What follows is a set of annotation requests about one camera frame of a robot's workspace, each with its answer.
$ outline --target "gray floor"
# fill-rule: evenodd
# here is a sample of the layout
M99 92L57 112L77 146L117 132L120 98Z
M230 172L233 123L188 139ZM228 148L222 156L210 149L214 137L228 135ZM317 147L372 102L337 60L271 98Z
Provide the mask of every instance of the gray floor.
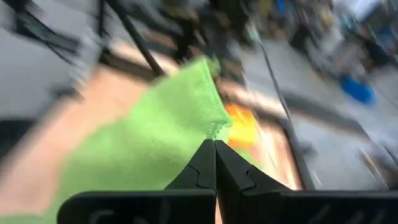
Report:
M64 0L64 4L50 0L36 2L45 11L42 19L46 24L79 35L91 24L90 12L93 12L93 7L90 1ZM3 27L7 24L4 16L4 13L0 13ZM128 39L117 22L113 27L116 36ZM0 118L38 118L53 101L51 88L67 82L69 67L51 51L16 37L6 29L0 30L0 39ZM381 73L392 75L374 79L377 105L363 106L342 94L335 83L317 76L310 65L285 42L267 41L264 44L282 89L357 119L375 142L397 144L395 136L398 127L394 122L398 119L398 103L392 101L398 95L398 92L394 92L397 91L394 87L398 83L398 76L393 76L395 70L387 69ZM248 86L274 95L261 53L243 53L242 60ZM369 141L311 123L297 115L293 115L293 123L300 140L310 142L317 150L317 155L308 158L307 164L318 189L379 188L364 164L357 159L359 151L374 152Z

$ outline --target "orange object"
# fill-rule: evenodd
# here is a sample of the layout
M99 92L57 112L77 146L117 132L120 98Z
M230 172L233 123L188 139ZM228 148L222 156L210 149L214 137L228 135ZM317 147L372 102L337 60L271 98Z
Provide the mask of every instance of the orange object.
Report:
M256 142L256 119L251 110L236 104L225 105L232 120L228 145L235 149L250 149Z

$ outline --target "wooden table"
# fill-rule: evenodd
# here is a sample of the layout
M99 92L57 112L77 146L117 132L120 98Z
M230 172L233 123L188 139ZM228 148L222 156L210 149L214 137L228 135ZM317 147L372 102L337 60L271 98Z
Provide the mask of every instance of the wooden table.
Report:
M136 49L122 42L114 47L123 57L147 66ZM178 70L173 61L154 55L166 72ZM3 164L0 175L0 215L44 212L57 189L58 173L65 156L99 126L126 115L141 94L150 88L147 81L109 67L97 66L93 73L87 85L79 90L83 99L59 100ZM235 94L243 101L245 98L246 101L250 100L248 94L257 95L247 93L242 87L229 82L221 81L218 88L220 92ZM270 107L272 103L263 99L260 104ZM270 108L275 113L281 113L277 103ZM266 121L260 121L259 127L263 138L253 154L261 162L263 171L292 189L300 189L301 183L289 144L281 130Z

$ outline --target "green microfiber cloth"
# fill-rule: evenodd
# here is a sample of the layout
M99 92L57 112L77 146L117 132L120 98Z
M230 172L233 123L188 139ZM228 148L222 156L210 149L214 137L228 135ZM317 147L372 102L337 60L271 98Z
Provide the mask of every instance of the green microfiber cloth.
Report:
M62 202L85 191L164 189L203 140L228 140L231 120L211 77L217 71L217 63L201 58L160 80L125 118L97 130L72 153L45 216L3 221L54 224Z

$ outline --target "wooden surface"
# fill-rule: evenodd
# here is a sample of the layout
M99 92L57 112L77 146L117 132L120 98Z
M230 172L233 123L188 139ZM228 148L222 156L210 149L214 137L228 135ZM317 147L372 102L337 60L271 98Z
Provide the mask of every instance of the wooden surface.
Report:
M126 58L143 63L137 50L123 43L117 46L116 51L122 51ZM157 60L168 72L178 70L166 58ZM0 215L44 212L57 189L58 173L65 156L98 127L124 116L149 86L144 80L125 76L107 67L97 67L87 86L80 90L83 99L61 99L7 158L0 175ZM271 158L268 153L279 152L277 146L269 148L272 146L269 138L273 138L272 135L260 142L260 156ZM290 155L288 148L285 148L282 152ZM291 184L294 181L289 179L291 175L297 175L294 164L290 160L285 162L289 155L277 156L282 158L279 159L282 162L272 166L273 171L266 170L271 163L269 159L260 160L266 165L264 172L272 172L271 176L296 189L295 184ZM284 174L286 167L293 171Z

